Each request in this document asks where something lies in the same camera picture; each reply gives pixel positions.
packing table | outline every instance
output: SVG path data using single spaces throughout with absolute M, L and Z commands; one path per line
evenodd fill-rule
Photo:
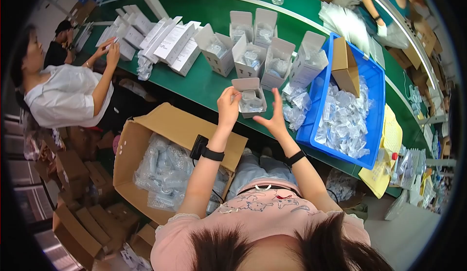
M 182 21 L 200 21 L 202 26 L 210 23 L 215 32 L 228 35 L 231 10 L 250 11 L 254 14 L 256 8 L 269 8 L 278 12 L 277 28 L 279 38 L 292 42 L 298 50 L 302 38 L 306 31 L 319 33 L 329 37 L 329 32 L 322 27 L 323 21 L 318 17 L 321 2 L 319 0 L 285 0 L 280 7 L 271 4 L 271 0 L 159 0 L 170 17 L 183 16 Z M 93 27 L 89 39 L 86 41 L 81 53 L 92 54 L 96 51 L 96 43 L 106 26 L 110 25 L 117 17 L 116 8 L 125 5 L 136 4 L 141 11 L 151 20 L 157 22 L 154 13 L 149 9 L 144 0 L 113 0 L 105 2 L 100 8 L 95 9 L 88 21 L 107 21 Z M 386 103 L 393 109 L 398 123 L 403 130 L 402 143 L 408 148 L 427 149 L 430 146 L 421 132 L 409 105 L 407 92 L 409 85 L 413 85 L 408 76 L 389 52 L 383 47 L 383 55 L 386 66 Z M 135 55 L 132 61 L 122 61 L 118 67 L 136 75 L 138 58 Z M 217 111 L 217 99 L 220 93 L 228 86 L 231 80 L 236 78 L 235 69 L 231 71 L 227 78 L 213 72 L 202 56 L 199 55 L 186 77 L 172 71 L 166 64 L 158 63 L 154 65 L 152 74 L 148 81 L 151 81 L 165 89 L 177 93 L 207 108 Z M 264 91 L 269 105 L 272 104 L 273 95 L 269 91 Z M 271 118 L 273 107 L 268 109 L 262 116 Z M 422 113 L 426 116 L 427 110 L 422 104 Z M 237 122 L 253 128 L 270 137 L 272 135 L 262 125 L 252 119 L 244 119 L 241 115 Z M 296 132 L 289 133 L 295 138 Z M 312 148 L 301 146 L 301 148 L 311 157 L 316 158 L 336 169 L 359 179 L 360 166 L 341 161 L 330 157 L 323 152 Z M 388 187 L 387 193 L 394 197 L 400 195 L 401 189 Z

white shirt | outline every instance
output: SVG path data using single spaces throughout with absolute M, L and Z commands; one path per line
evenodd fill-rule
M 51 76 L 24 96 L 24 101 L 40 126 L 93 127 L 99 123 L 114 92 L 112 83 L 99 114 L 94 116 L 92 92 L 102 78 L 101 74 L 69 64 L 58 67 L 49 65 L 41 73 L 50 73 Z

blue plastic bin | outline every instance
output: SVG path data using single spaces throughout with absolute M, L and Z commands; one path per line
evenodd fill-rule
M 363 52 L 349 42 L 347 43 L 352 49 L 353 57 L 357 62 L 359 75 L 363 76 L 367 82 L 368 98 L 374 100 L 373 107 L 370 109 L 366 120 L 368 134 L 366 136 L 367 144 L 365 148 L 370 150 L 370 154 L 356 159 L 315 141 L 318 124 L 321 116 L 323 115 L 327 88 L 330 78 L 332 77 L 332 44 L 334 39 L 338 37 L 340 36 L 331 33 L 329 35 L 329 39 L 323 44 L 323 50 L 326 52 L 329 65 L 313 80 L 311 84 L 310 99 L 312 100 L 312 108 L 307 112 L 305 122 L 298 129 L 296 141 L 302 145 L 325 152 L 331 157 L 357 164 L 367 169 L 373 169 L 381 141 L 384 121 L 384 106 L 386 104 L 384 70 L 373 59 L 366 59 Z

white glove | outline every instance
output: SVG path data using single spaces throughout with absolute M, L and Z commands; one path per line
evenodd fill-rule
M 380 37 L 386 37 L 388 36 L 388 28 L 386 27 L 386 24 L 383 24 L 382 26 L 378 25 L 378 36 Z

blue jeans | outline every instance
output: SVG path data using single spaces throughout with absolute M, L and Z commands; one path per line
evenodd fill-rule
M 226 200 L 234 198 L 245 185 L 260 178 L 280 179 L 297 185 L 295 176 L 285 163 L 267 156 L 258 159 L 251 153 L 242 155 L 236 173 Z

